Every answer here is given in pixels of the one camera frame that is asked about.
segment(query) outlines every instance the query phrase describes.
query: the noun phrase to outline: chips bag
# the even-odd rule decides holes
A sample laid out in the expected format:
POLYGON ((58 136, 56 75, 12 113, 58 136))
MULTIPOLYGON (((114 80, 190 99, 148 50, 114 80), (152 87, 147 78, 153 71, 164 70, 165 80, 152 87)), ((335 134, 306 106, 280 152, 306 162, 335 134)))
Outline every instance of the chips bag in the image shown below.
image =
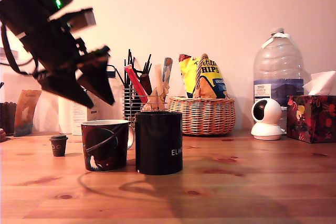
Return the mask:
MULTIPOLYGON (((200 57, 195 59, 181 54, 178 60, 188 98, 195 97, 196 69, 200 57)), ((229 98, 222 74, 217 64, 210 59, 203 63, 200 89, 201 98, 229 98)))

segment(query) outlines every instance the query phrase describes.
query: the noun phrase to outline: large water jug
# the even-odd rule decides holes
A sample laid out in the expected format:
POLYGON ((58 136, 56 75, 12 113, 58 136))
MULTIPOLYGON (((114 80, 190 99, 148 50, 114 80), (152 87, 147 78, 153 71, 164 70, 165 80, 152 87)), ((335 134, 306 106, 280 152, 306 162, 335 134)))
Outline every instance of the large water jug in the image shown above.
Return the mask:
POLYGON ((287 96, 303 95, 303 78, 300 50, 283 28, 274 29, 254 61, 254 102, 272 98, 280 104, 279 125, 283 134, 286 134, 287 96))

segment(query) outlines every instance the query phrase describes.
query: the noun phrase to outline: floral tissue box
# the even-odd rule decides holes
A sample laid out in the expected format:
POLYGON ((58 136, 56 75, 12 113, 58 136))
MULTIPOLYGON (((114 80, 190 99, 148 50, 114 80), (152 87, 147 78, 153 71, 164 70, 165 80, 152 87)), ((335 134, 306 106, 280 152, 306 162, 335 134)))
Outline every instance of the floral tissue box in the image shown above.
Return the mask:
POLYGON ((294 95, 287 105, 287 136, 307 143, 336 142, 336 96, 294 95))

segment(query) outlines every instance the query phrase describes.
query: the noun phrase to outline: wicker basket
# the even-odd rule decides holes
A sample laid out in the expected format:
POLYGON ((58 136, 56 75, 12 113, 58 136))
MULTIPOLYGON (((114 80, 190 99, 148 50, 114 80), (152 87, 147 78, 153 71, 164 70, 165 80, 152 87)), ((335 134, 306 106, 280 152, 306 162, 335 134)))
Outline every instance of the wicker basket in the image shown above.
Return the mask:
POLYGON ((222 135, 235 126, 235 100, 200 98, 201 66, 207 59, 203 54, 196 74, 196 98, 171 97, 169 110, 182 112, 182 132, 188 135, 222 135))

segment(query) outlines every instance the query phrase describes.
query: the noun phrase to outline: robotic arm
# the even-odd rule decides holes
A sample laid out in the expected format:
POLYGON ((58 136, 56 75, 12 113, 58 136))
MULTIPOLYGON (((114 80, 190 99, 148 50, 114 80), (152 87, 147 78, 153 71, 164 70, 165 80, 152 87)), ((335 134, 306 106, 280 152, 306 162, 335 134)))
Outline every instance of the robotic arm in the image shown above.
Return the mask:
POLYGON ((73 100, 89 108, 93 103, 83 86, 106 103, 113 105, 114 98, 108 82, 106 67, 109 48, 87 52, 84 41, 71 33, 95 25, 92 8, 67 13, 50 20, 72 0, 1 0, 1 37, 8 63, 20 74, 10 49, 7 27, 21 41, 35 61, 35 71, 30 73, 45 91, 73 100), (38 71, 40 62, 45 70, 38 71), (81 77, 76 79, 79 69, 81 77))

